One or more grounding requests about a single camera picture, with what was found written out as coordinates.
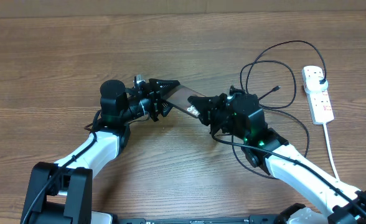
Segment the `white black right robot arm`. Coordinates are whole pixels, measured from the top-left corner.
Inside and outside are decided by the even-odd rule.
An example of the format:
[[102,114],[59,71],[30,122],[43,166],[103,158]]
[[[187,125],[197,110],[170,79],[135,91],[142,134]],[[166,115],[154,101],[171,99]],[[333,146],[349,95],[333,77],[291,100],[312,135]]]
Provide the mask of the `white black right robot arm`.
[[265,121],[256,95],[222,93],[215,97],[190,96],[199,119],[218,131],[242,139],[239,145],[256,166],[279,179],[311,202],[327,223],[366,221],[366,190],[337,180],[302,156]]

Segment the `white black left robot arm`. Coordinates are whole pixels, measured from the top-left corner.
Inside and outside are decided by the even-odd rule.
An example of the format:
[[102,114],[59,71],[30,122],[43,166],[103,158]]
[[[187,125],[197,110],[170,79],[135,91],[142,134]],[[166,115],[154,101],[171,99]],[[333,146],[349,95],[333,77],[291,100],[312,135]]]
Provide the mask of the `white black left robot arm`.
[[127,88],[119,80],[105,81],[101,108],[85,126],[88,139],[63,159],[33,167],[21,223],[117,223],[112,214],[92,209],[93,179],[126,147],[131,123],[167,116],[172,107],[165,97],[179,85],[177,80],[135,78]]

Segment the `white charger plug adapter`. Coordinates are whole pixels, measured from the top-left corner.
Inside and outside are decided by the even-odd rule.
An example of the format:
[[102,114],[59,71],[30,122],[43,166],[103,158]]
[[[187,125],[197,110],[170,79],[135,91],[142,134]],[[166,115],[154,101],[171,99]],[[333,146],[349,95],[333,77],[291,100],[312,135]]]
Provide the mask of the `white charger plug adapter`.
[[328,86],[328,81],[322,77],[305,77],[304,90],[308,94],[327,90]]

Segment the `white power strip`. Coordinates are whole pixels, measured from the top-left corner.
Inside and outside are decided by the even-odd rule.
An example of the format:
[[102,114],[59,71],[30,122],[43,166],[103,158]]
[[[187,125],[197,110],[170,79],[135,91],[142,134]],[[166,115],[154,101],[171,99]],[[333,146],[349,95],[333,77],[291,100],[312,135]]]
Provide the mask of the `white power strip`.
[[[305,77],[324,78],[322,68],[313,65],[305,66],[301,73],[303,82],[305,81]],[[326,124],[334,120],[331,101],[327,90],[311,94],[306,93],[306,96],[309,103],[312,122],[314,124]]]

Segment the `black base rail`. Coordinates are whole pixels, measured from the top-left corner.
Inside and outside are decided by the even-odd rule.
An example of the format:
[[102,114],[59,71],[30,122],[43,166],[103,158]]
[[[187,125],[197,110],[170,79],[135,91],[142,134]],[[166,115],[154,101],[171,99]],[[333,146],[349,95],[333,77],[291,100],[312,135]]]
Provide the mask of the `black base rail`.
[[145,219],[118,218],[115,215],[112,224],[268,224],[274,223],[277,216],[266,214],[248,217]]

